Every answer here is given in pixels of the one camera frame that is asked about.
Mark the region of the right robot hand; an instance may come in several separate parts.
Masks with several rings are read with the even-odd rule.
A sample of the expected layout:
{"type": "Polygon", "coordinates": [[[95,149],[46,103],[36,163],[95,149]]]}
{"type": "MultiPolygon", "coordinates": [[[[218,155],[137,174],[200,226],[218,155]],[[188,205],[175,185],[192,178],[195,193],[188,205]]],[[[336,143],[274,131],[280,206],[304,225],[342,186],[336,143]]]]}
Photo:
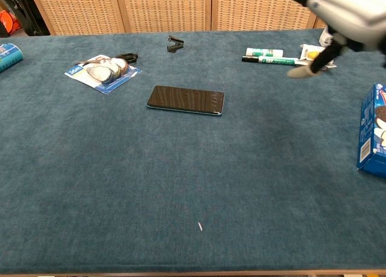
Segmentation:
{"type": "Polygon", "coordinates": [[[385,0],[293,0],[309,8],[327,26],[332,41],[308,66],[287,72],[290,78],[318,75],[343,49],[385,54],[385,0]]]}

